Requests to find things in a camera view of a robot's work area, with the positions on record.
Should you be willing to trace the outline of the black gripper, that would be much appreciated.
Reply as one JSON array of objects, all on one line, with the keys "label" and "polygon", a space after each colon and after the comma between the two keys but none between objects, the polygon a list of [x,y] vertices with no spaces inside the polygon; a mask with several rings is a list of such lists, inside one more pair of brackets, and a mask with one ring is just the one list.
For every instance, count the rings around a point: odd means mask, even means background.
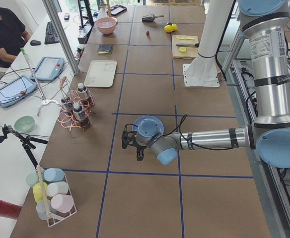
[{"label": "black gripper", "polygon": [[132,138],[132,146],[136,147],[137,149],[137,160],[142,161],[144,159],[144,149],[147,148],[147,145],[145,143],[139,142],[136,135],[133,135]]}]

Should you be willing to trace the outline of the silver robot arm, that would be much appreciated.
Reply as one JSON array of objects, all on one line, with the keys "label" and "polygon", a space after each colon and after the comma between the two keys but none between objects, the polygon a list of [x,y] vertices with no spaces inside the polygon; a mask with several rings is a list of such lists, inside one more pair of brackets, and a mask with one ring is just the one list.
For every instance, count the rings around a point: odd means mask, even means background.
[{"label": "silver robot arm", "polygon": [[242,0],[239,2],[242,33],[249,39],[254,70],[258,116],[249,125],[225,130],[162,134],[158,119],[144,119],[131,139],[122,136],[123,148],[137,150],[142,160],[149,148],[164,165],[178,150],[196,148],[255,149],[260,158],[277,168],[290,168],[290,76],[284,27],[289,21],[285,0]]}]

